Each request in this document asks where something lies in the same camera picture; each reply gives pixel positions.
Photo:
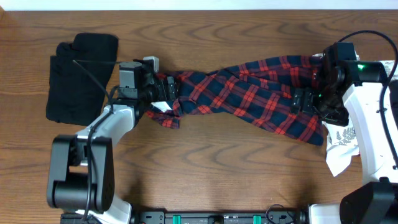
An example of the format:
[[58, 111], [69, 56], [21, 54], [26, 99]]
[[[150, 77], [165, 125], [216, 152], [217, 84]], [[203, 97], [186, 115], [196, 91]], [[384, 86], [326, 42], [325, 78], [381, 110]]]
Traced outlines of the black folded garment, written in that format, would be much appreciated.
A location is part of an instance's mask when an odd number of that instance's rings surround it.
[[47, 119], [87, 126], [101, 114], [118, 44], [115, 35], [94, 33], [58, 44], [50, 57]]

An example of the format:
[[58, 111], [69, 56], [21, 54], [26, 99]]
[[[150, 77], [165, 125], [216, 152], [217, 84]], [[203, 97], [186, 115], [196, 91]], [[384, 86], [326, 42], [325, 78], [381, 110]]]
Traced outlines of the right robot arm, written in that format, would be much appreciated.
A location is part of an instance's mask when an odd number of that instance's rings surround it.
[[340, 203], [296, 212], [294, 223], [397, 223], [397, 127], [383, 64], [358, 60], [354, 45], [339, 41], [323, 51], [317, 78], [325, 87], [296, 90], [290, 110], [329, 124], [353, 124], [363, 185]]

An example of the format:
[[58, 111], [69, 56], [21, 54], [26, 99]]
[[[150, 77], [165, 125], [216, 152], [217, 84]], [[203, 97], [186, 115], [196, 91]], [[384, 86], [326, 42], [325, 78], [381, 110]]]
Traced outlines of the red navy plaid shirt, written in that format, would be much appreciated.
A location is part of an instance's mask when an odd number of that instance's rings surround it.
[[160, 73], [159, 78], [178, 82], [178, 98], [167, 102], [168, 110], [151, 106], [146, 114], [163, 127], [177, 129], [186, 114], [229, 113], [266, 131], [321, 146], [320, 118], [290, 112], [296, 90], [319, 89], [315, 75], [321, 64], [320, 57], [288, 55], [210, 73]]

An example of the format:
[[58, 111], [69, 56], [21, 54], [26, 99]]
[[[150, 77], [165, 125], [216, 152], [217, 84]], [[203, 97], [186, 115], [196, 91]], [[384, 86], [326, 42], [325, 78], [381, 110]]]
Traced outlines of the white fern print cloth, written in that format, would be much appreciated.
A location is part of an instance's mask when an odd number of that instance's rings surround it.
[[349, 113], [348, 125], [324, 124], [328, 130], [326, 163], [333, 176], [342, 173], [350, 165], [351, 158], [359, 155], [364, 184], [381, 177], [397, 182], [396, 162], [381, 121], [381, 90], [381, 83], [351, 85], [342, 97]]

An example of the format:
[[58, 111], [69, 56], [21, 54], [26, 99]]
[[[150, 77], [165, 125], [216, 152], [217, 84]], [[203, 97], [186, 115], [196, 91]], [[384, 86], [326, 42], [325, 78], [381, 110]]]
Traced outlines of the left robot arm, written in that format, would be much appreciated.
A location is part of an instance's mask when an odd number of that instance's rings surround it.
[[159, 59], [119, 62], [120, 84], [103, 113], [74, 135], [52, 143], [47, 203], [65, 210], [61, 223], [134, 223], [133, 207], [115, 194], [113, 148], [151, 103], [175, 99], [173, 78], [160, 80]]

